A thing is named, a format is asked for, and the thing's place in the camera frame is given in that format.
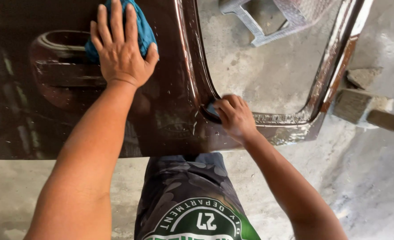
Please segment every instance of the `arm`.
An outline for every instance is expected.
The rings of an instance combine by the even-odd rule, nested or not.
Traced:
[[[151,76],[158,61],[154,43],[146,61],[142,59],[136,13],[130,4],[127,7],[126,35],[119,0],[112,0],[113,36],[107,27],[105,6],[98,8],[98,23],[91,23],[92,42],[107,88],[62,147],[25,239],[111,239],[109,187],[127,113],[136,89]]]
[[[296,239],[347,239],[338,218],[311,184],[258,132],[252,112],[239,96],[214,103],[222,126],[256,162],[280,207],[289,217]]]

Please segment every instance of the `hand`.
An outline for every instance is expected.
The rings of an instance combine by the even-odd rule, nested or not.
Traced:
[[[158,61],[157,45],[151,43],[146,59],[138,46],[136,12],[132,4],[126,7],[126,27],[123,31],[123,14],[120,0],[111,2],[111,30],[107,25],[107,8],[98,7],[98,23],[90,22],[90,35],[99,53],[101,72],[107,84],[124,81],[139,88],[150,78]]]
[[[260,134],[249,106],[240,96],[226,95],[217,100],[213,107],[221,118],[226,133],[241,145]]]

